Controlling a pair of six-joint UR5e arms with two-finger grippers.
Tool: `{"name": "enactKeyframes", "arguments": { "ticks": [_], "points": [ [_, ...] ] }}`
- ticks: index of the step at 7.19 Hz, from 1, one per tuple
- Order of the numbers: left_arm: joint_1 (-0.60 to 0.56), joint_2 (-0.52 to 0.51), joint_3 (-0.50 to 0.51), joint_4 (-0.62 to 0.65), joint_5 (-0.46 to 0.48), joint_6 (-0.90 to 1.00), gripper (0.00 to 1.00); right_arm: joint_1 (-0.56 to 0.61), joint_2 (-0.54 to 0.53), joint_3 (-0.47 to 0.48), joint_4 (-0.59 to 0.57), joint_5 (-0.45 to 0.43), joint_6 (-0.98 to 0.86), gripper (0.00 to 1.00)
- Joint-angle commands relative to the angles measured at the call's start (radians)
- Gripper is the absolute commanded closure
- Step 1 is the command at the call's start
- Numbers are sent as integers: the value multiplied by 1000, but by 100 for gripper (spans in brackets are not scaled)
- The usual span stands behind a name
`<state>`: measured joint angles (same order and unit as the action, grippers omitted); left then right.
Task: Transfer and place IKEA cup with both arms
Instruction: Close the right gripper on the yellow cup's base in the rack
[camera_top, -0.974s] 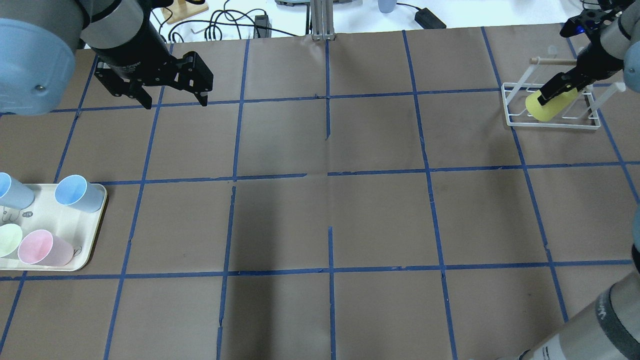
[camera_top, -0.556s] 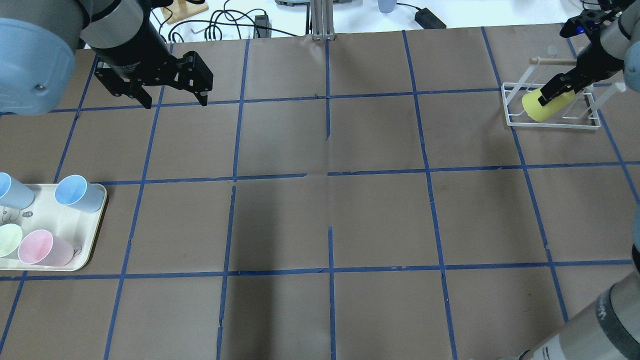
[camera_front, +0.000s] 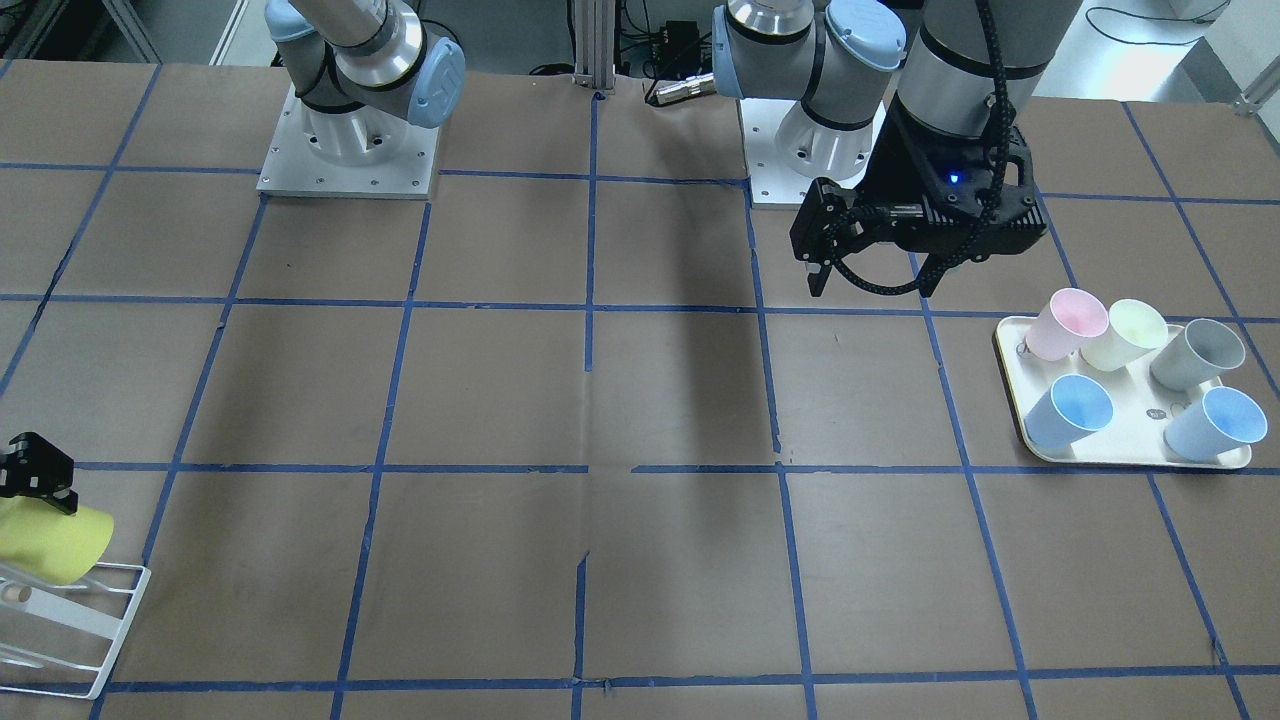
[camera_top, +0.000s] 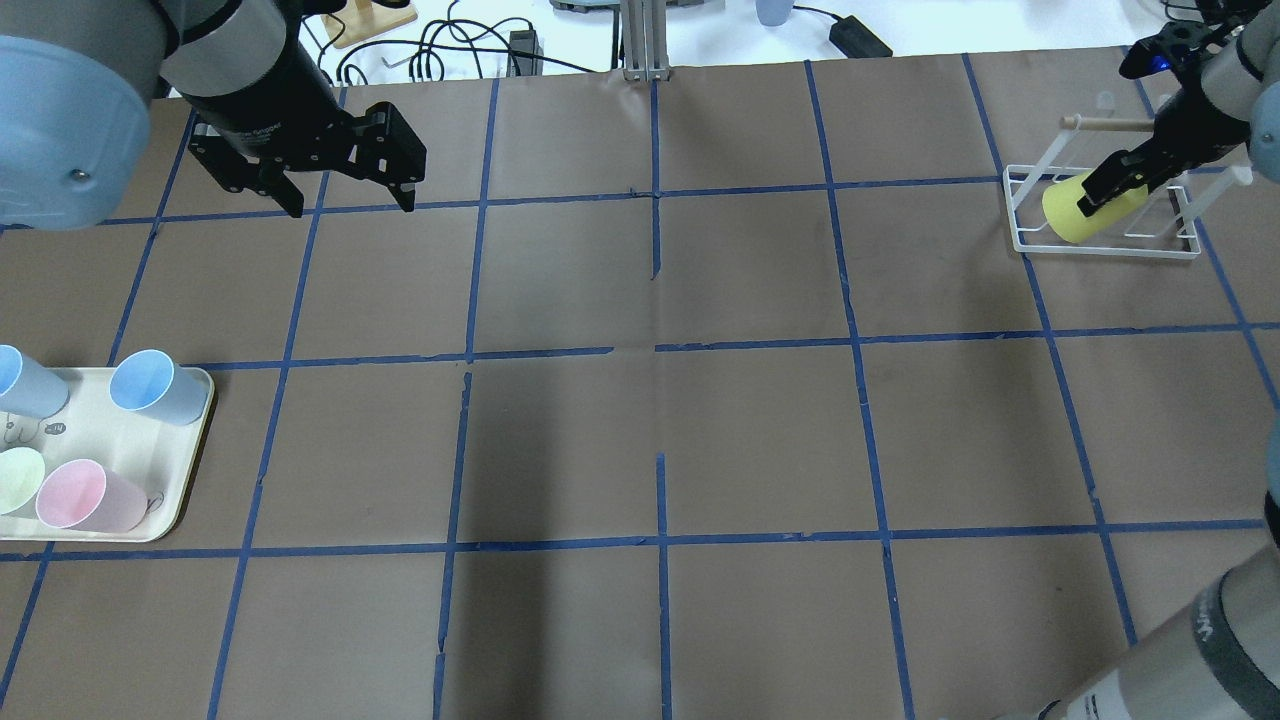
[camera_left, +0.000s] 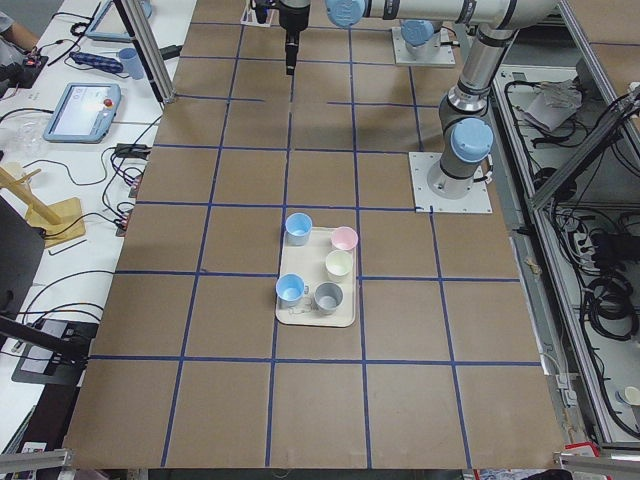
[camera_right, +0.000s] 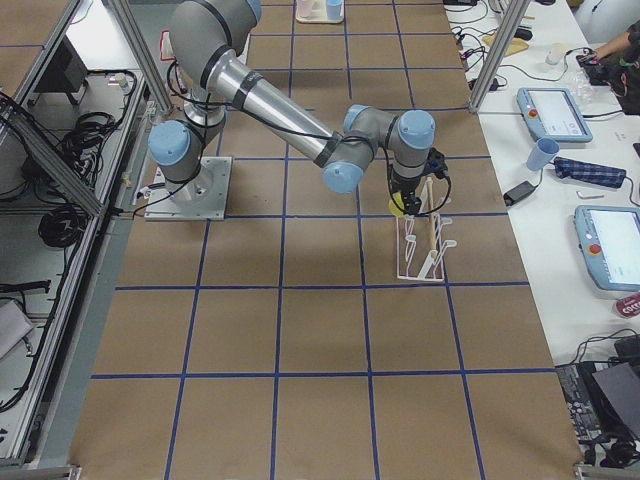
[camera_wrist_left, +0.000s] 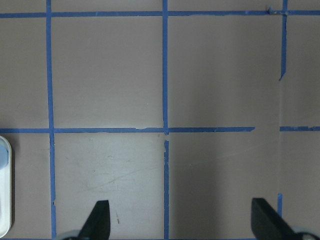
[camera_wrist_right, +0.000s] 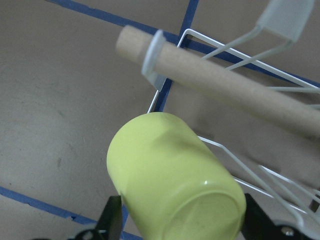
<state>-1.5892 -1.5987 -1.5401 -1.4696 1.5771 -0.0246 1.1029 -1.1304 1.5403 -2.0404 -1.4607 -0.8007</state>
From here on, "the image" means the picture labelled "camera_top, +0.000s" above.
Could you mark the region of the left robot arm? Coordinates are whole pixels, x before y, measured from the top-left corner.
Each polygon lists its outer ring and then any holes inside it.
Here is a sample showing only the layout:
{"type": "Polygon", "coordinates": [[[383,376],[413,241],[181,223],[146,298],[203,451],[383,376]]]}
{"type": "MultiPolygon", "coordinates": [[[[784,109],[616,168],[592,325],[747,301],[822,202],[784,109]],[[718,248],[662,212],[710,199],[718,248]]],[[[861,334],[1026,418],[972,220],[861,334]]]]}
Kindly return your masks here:
{"type": "Polygon", "coordinates": [[[119,206],[168,91],[195,110],[187,143],[228,193],[301,217],[294,173],[385,187],[411,211],[428,151],[402,113],[343,110],[300,41],[342,1],[5,1],[3,223],[73,231],[119,206]]]}

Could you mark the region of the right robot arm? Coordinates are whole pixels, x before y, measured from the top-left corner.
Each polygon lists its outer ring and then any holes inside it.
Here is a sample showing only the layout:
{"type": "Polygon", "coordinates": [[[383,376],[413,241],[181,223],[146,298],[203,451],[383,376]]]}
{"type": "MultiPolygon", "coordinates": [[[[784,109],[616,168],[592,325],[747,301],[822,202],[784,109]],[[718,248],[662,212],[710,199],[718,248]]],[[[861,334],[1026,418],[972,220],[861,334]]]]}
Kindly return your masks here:
{"type": "MultiPolygon", "coordinates": [[[[1244,146],[1277,179],[1277,4],[1201,61],[1165,60],[1180,91],[1151,137],[1042,197],[1052,231],[1088,240],[1137,209],[1171,178],[1244,146]]],[[[1268,448],[1263,514],[1271,539],[1041,719],[1275,719],[1277,701],[1277,446],[1268,448]]]]}

